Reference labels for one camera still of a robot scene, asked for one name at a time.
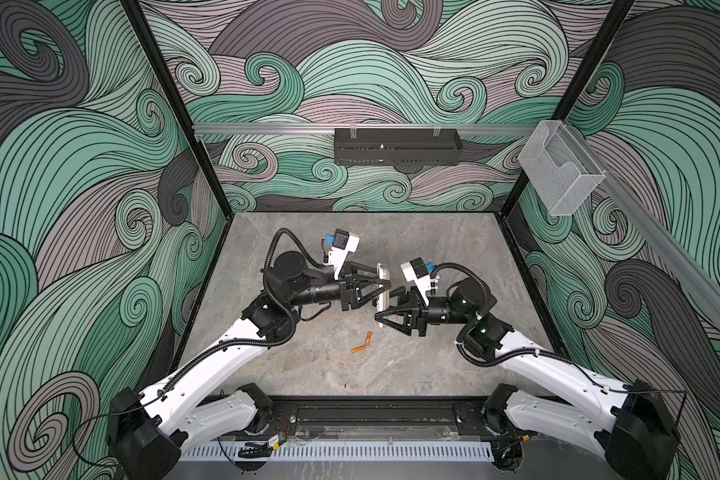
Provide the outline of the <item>white remote control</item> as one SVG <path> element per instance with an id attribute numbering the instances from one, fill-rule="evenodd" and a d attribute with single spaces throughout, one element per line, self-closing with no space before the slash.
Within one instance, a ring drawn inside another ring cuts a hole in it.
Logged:
<path id="1" fill-rule="evenodd" d="M 390 271 L 381 263 L 377 264 L 377 277 L 382 280 L 384 290 L 379 294 L 379 297 L 388 297 L 388 291 L 391 288 Z"/>

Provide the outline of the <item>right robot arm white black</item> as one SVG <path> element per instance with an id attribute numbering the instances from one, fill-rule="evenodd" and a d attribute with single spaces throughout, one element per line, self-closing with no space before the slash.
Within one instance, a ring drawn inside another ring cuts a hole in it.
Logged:
<path id="1" fill-rule="evenodd" d="M 420 337 L 431 325 L 457 325 L 455 345 L 468 363 L 502 367 L 548 393 L 501 383 L 486 399 L 481 416 L 497 468 L 516 469 L 523 442 L 542 434 L 598 456 L 623 479 L 668 477 L 681 435 L 665 390 L 600 375 L 543 348 L 492 315 L 490 288 L 460 264 L 416 258 L 401 269 L 406 286 L 374 302 L 378 323 Z"/>

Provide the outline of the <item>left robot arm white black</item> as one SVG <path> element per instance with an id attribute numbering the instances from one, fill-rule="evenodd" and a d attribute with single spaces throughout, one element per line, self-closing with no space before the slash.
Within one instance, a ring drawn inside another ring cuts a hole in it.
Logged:
<path id="1" fill-rule="evenodd" d="M 209 403 L 206 398 L 237 370 L 290 341 L 301 309 L 343 311 L 378 300 L 391 287 L 374 267 L 348 260 L 357 235 L 338 229 L 315 260 L 289 229 L 276 231 L 261 269 L 262 289 L 223 335 L 183 366 L 140 391 L 125 388 L 109 404 L 106 443 L 127 479 L 162 479 L 197 443 L 228 430 L 257 433 L 271 418 L 272 402 L 254 384 Z"/>

